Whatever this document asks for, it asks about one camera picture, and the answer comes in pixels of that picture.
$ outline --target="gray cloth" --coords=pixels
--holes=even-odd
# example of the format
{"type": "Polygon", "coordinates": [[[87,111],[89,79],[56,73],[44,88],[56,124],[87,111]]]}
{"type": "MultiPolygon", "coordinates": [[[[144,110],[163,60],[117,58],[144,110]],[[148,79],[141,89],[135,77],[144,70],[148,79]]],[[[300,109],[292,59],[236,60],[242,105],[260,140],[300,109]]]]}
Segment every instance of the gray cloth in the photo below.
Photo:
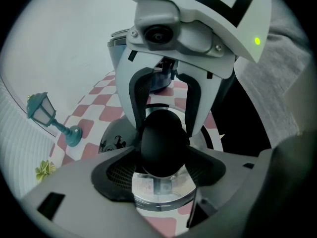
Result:
{"type": "Polygon", "coordinates": [[[283,0],[272,0],[269,34],[259,63],[239,58],[235,64],[237,78],[255,106],[272,147],[298,132],[283,94],[311,59],[308,38],[295,15],[283,0]]]}

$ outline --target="black cylinder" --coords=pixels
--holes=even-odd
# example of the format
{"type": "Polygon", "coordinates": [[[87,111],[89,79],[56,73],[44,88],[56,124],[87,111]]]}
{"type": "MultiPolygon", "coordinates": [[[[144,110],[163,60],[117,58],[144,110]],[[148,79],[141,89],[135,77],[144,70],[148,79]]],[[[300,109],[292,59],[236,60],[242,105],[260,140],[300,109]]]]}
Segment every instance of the black cylinder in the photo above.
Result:
{"type": "Polygon", "coordinates": [[[189,139],[178,116],[169,110],[152,112],[144,121],[141,140],[143,168],[155,177],[175,174],[185,163],[189,139]]]}

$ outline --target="lamp post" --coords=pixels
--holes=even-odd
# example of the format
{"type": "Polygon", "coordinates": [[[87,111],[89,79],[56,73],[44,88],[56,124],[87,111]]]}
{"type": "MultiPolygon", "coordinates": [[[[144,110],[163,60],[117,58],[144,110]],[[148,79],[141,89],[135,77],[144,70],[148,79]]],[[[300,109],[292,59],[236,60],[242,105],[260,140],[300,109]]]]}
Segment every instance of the lamp post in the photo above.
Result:
{"type": "Polygon", "coordinates": [[[67,145],[76,146],[82,137],[83,131],[78,126],[67,128],[56,119],[56,110],[53,108],[47,93],[37,93],[28,96],[27,117],[45,127],[54,125],[59,131],[65,134],[67,145]]]}

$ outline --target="black slot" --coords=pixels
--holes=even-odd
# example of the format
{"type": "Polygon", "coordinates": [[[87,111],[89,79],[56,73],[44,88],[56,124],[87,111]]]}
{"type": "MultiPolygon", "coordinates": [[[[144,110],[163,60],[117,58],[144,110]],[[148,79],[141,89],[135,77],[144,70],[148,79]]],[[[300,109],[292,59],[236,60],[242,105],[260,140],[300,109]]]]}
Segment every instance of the black slot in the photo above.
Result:
{"type": "Polygon", "coordinates": [[[147,104],[147,108],[161,108],[161,107],[164,107],[164,108],[168,108],[169,107],[169,104],[164,104],[164,103],[153,103],[153,104],[147,104]]]}
{"type": "Polygon", "coordinates": [[[207,79],[212,79],[212,73],[211,72],[209,72],[209,71],[207,71],[207,79]]]}
{"type": "Polygon", "coordinates": [[[250,163],[250,162],[247,162],[246,164],[243,165],[245,168],[247,169],[252,169],[254,167],[254,163],[250,163]]]}
{"type": "Polygon", "coordinates": [[[51,192],[39,206],[38,211],[52,220],[65,195],[51,192]]]}
{"type": "Polygon", "coordinates": [[[131,53],[130,53],[130,55],[129,55],[129,58],[128,58],[128,59],[129,59],[130,61],[133,61],[136,55],[137,55],[137,51],[132,50],[131,53]]]}

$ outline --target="green light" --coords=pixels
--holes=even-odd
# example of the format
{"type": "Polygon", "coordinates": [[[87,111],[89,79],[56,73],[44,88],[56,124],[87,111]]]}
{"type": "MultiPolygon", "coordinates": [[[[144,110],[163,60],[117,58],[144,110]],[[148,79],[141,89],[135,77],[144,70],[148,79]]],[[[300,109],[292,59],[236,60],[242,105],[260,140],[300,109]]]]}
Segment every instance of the green light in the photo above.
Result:
{"type": "Polygon", "coordinates": [[[260,41],[260,39],[258,37],[255,38],[255,42],[256,42],[257,45],[261,44],[261,41],[260,41]]]}

